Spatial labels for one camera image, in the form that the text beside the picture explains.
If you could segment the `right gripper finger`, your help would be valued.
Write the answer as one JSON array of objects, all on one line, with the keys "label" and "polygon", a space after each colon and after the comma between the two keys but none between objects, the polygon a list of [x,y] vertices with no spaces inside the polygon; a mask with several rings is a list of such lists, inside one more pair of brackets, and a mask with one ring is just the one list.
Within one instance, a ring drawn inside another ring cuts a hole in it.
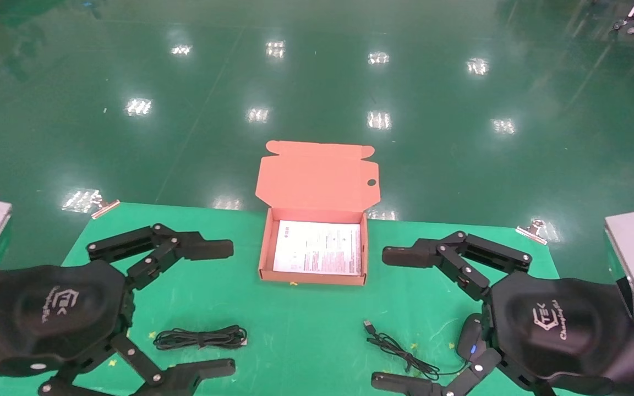
[{"label": "right gripper finger", "polygon": [[384,372],[371,376],[373,388],[405,395],[467,395],[491,372],[500,369],[524,391],[535,395],[555,395],[549,382],[557,375],[557,348],[532,346],[520,353],[501,353],[495,348],[477,348],[472,358],[447,386],[422,378]]},{"label": "right gripper finger", "polygon": [[382,262],[397,267],[437,268],[469,298],[483,301],[490,293],[490,281],[471,262],[506,274],[527,273],[532,257],[495,241],[457,231],[440,240],[419,238],[412,246],[386,246]]}]

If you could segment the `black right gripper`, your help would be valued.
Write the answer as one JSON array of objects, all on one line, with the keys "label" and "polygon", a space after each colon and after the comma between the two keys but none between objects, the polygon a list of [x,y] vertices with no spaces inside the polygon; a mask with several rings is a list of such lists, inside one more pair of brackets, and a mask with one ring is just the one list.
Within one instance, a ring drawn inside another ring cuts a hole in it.
[{"label": "black right gripper", "polygon": [[485,335],[519,386],[634,386],[634,321],[612,285],[511,274],[485,297]]}]

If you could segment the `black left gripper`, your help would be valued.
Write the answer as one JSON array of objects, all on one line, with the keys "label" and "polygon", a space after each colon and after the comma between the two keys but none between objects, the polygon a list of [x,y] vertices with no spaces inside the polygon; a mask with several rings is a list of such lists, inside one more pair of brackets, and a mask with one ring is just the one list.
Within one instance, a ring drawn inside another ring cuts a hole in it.
[{"label": "black left gripper", "polygon": [[0,271],[0,377],[59,370],[40,385],[40,395],[108,395],[73,381],[78,369],[90,371],[111,349],[144,380],[134,395],[193,395],[203,380],[236,372],[234,359],[161,371],[127,336],[118,335],[131,323],[130,288],[146,288],[181,259],[227,259],[234,254],[231,240],[206,240],[197,231],[177,232],[156,223],[93,241],[86,251],[91,261],[107,263],[144,257],[128,268],[126,279],[107,263]]}]

